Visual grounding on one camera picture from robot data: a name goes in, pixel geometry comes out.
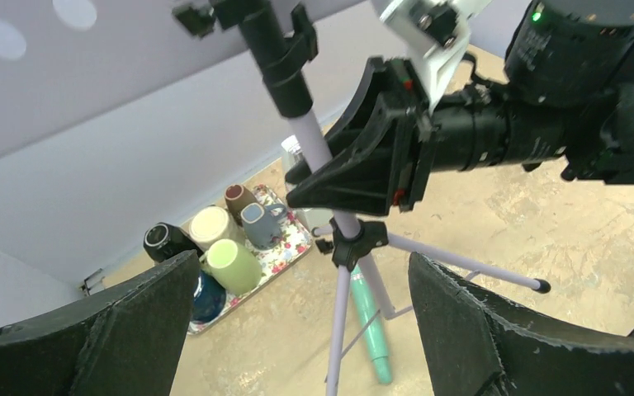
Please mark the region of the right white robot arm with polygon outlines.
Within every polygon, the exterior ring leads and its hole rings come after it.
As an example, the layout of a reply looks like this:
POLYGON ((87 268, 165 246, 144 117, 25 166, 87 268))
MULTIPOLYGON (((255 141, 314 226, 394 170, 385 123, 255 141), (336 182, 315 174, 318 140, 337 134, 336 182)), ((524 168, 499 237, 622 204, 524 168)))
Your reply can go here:
POLYGON ((565 181, 634 185, 634 1, 532 1, 504 55, 505 82, 472 72, 447 92, 482 1, 395 3, 404 58, 372 57, 326 134, 332 158, 287 174, 288 203, 386 216, 421 201, 433 172, 565 158, 565 181))

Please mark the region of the teal cylindrical tool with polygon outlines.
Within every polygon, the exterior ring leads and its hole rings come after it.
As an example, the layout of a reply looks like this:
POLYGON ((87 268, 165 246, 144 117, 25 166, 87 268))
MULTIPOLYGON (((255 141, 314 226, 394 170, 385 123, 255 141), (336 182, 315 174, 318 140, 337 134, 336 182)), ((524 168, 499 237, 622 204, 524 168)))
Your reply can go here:
POLYGON ((350 293, 362 326, 358 338, 363 339, 376 378, 380 384, 391 384, 393 375, 390 352, 385 330, 379 318, 380 310, 358 266, 351 272, 350 293))

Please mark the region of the brown mug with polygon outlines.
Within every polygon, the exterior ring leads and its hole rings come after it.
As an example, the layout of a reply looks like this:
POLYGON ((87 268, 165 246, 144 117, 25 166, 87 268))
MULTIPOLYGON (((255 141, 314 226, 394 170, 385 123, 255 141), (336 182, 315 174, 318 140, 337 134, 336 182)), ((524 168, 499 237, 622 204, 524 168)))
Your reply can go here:
POLYGON ((252 203, 258 203, 256 196, 242 184, 228 186, 225 189, 224 200, 229 214, 237 225, 242 224, 242 210, 252 203))

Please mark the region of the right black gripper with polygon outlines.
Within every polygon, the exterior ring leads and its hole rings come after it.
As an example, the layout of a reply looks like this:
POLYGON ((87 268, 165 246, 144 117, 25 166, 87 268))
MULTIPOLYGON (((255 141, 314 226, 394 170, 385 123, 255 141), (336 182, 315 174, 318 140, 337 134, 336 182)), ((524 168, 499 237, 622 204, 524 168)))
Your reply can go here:
MULTIPOLYGON (((300 163, 288 172, 290 206, 389 214, 405 125, 399 65, 398 59, 367 61, 354 97, 325 136, 332 158, 316 171, 300 163)), ((423 181, 431 172, 501 165, 530 172, 559 158, 567 140, 562 110, 527 102, 515 84, 476 71, 462 89, 444 95, 428 119, 432 135, 419 146, 429 157, 415 167, 423 181)))

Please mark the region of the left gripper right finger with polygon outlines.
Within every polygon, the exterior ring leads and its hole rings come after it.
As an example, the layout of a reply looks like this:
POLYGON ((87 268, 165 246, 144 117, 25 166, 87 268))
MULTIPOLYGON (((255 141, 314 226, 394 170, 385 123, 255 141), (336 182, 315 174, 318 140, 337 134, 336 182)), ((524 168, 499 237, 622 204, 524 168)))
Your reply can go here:
POLYGON ((634 395, 634 337, 539 313, 417 252, 408 277, 436 395, 634 395))

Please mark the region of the grey mug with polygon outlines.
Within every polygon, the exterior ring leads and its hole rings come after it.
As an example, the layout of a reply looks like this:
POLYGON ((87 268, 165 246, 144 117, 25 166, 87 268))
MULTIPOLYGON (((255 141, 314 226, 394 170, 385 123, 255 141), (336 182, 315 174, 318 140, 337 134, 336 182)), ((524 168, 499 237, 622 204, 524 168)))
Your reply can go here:
POLYGON ((245 206, 240 218, 249 242, 260 250, 269 250, 278 245, 282 239, 279 220, 286 218, 287 213, 287 207, 280 203, 251 203, 245 206))

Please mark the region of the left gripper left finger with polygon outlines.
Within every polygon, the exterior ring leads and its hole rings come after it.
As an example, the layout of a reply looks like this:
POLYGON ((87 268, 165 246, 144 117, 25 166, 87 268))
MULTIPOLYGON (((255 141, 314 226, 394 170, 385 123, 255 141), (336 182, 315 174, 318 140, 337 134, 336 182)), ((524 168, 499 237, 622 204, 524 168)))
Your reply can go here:
POLYGON ((0 328, 0 395, 167 395, 200 276, 187 251, 0 328))

